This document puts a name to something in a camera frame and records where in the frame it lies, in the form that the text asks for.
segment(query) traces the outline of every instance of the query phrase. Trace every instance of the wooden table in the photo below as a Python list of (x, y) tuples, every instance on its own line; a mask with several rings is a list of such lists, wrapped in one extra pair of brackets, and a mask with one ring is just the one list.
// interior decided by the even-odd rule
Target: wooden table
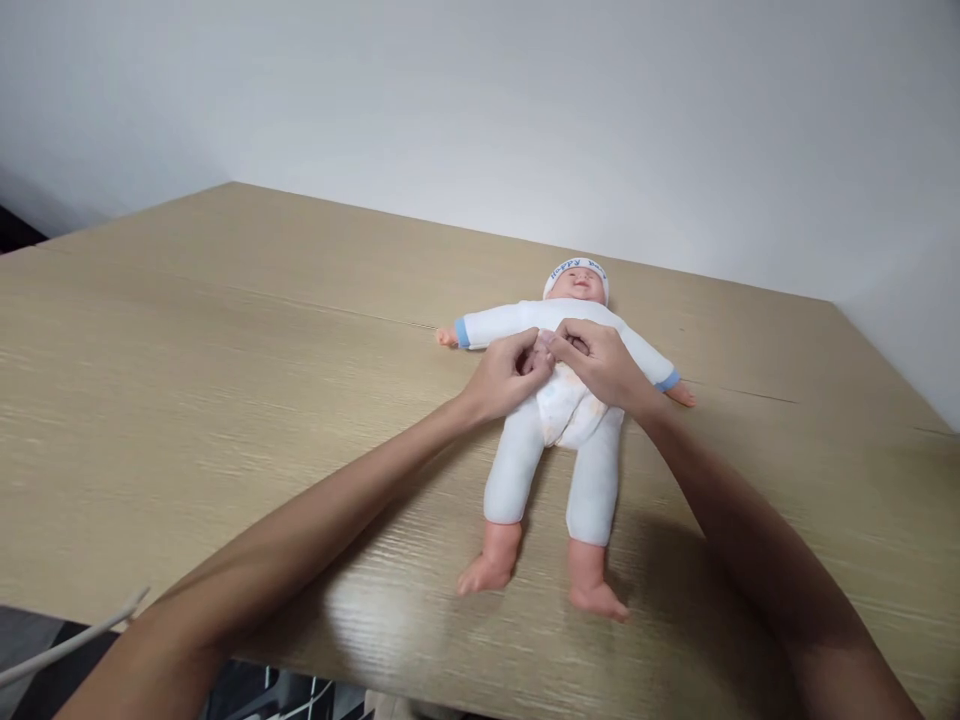
[[(242, 184), (0, 258), (0, 602), (82, 622), (454, 395), (458, 315), (538, 297), (570, 251)], [(921, 709), (960, 678), (960, 450), (831, 304), (598, 258), (685, 417), (860, 610)], [(465, 600), (490, 427), (246, 654), (500, 717), (788, 717), (783, 660), (626, 430), (610, 565), (632, 623), (566, 601), (572, 455), (546, 454), (517, 576)]]

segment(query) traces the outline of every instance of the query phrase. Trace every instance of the blue sleeve cuff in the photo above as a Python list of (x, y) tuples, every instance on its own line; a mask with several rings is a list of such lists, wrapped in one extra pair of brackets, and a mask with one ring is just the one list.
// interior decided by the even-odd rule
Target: blue sleeve cuff
[(667, 390), (672, 388), (674, 385), (676, 385), (678, 382), (680, 382), (680, 373), (678, 373), (676, 369), (674, 369), (674, 371), (670, 373), (670, 377), (668, 377), (662, 383), (656, 384), (656, 388), (660, 392), (666, 392)]
[(457, 344), (466, 350), (470, 347), (470, 336), (467, 335), (467, 325), (465, 322), (463, 322), (463, 318), (457, 318), (455, 327), (457, 329)]

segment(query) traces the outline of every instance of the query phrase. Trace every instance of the doll face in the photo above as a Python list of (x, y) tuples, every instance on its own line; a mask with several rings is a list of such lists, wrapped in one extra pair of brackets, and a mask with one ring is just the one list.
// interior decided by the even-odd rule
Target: doll face
[(590, 300), (601, 305), (607, 298), (603, 292), (603, 280), (593, 270), (573, 267), (563, 272), (547, 293), (547, 299), (568, 297), (575, 300)]

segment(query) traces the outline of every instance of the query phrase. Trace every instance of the doll head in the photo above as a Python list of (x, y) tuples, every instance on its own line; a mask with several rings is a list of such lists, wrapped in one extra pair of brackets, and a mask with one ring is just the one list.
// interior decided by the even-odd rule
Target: doll head
[(606, 305), (610, 301), (607, 274), (589, 258), (574, 258), (561, 263), (550, 273), (543, 288), (543, 299), (573, 298)]

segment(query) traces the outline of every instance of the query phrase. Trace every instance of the white knit hat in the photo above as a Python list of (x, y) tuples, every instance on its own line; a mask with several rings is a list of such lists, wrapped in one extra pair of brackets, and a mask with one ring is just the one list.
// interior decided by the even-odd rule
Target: white knit hat
[(572, 260), (567, 260), (565, 263), (560, 263), (557, 266), (557, 269), (550, 273), (550, 277), (547, 278), (547, 284), (543, 286), (543, 299), (547, 299), (547, 294), (553, 290), (553, 286), (556, 284), (557, 278), (563, 274), (563, 271), (575, 267), (585, 267), (588, 270), (593, 270), (597, 275), (600, 276), (600, 279), (603, 280), (603, 304), (609, 305), (610, 283), (607, 282), (607, 273), (604, 272), (602, 267), (600, 267), (600, 263), (594, 262), (590, 258), (573, 258)]

